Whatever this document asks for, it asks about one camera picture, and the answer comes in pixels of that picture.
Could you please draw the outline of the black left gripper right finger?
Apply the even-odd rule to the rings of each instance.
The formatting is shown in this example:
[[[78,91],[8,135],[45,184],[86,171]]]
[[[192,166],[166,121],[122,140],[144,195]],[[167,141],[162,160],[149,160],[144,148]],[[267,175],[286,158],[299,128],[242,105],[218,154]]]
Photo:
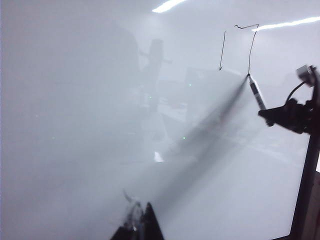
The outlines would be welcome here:
[[[152,204],[146,204],[145,211],[140,221],[140,240],[164,240],[161,227],[157,220]]]

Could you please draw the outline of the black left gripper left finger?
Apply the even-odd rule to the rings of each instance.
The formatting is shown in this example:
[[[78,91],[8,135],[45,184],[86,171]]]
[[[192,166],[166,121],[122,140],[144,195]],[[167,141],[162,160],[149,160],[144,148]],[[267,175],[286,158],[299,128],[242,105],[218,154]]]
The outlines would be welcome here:
[[[111,240],[143,240],[144,211],[139,201],[132,201],[126,208],[122,225],[115,231]]]

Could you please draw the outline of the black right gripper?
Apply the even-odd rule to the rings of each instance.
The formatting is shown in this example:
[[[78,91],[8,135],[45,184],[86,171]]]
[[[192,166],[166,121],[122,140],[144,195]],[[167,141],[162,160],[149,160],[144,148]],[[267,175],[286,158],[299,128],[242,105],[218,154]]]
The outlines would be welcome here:
[[[260,110],[258,115],[272,118],[272,122],[297,134],[312,135],[320,130],[320,89],[313,87],[312,98],[300,104],[295,98],[283,106]]]

